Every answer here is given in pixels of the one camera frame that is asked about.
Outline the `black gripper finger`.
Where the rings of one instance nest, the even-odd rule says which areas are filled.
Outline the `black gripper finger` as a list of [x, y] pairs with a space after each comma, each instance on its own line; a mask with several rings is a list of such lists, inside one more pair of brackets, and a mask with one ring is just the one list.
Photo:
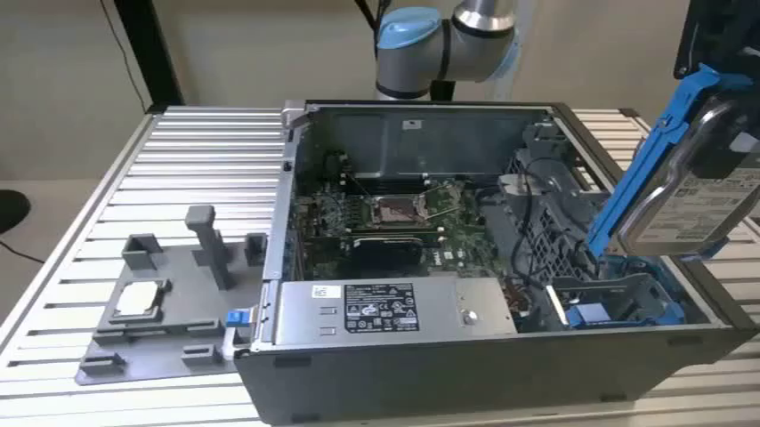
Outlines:
[[723, 179], [759, 151], [759, 96], [713, 95], [695, 119], [691, 172], [697, 178]]

